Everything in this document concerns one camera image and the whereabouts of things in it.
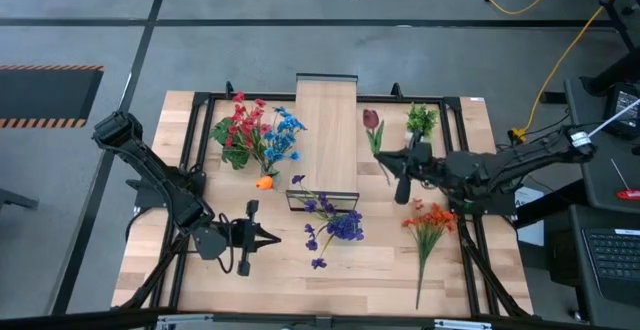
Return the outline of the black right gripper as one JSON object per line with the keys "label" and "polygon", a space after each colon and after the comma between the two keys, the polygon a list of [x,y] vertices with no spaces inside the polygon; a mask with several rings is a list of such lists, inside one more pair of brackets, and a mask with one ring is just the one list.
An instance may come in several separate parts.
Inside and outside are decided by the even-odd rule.
{"label": "black right gripper", "polygon": [[409,144],[396,151],[380,151],[374,158],[380,163],[399,161],[388,165],[387,168],[399,179],[395,201],[398,204],[407,204],[411,193],[411,181],[426,181],[426,171],[434,165],[432,147],[429,142],[423,142],[423,133],[414,132]]}

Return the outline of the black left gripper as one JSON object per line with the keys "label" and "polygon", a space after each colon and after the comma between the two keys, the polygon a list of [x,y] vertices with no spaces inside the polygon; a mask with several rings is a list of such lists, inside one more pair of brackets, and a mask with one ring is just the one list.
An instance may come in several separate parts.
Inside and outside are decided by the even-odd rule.
{"label": "black left gripper", "polygon": [[[255,214],[258,211],[259,201],[250,200],[246,206],[246,217],[235,219],[232,230],[232,241],[235,247],[241,249],[241,255],[238,261],[237,274],[239,276],[248,276],[250,273],[249,255],[255,249],[255,237],[257,223],[255,222]],[[266,231],[261,225],[258,225],[258,235],[268,240],[260,240],[258,249],[264,249],[269,245],[277,245],[281,238]]]}

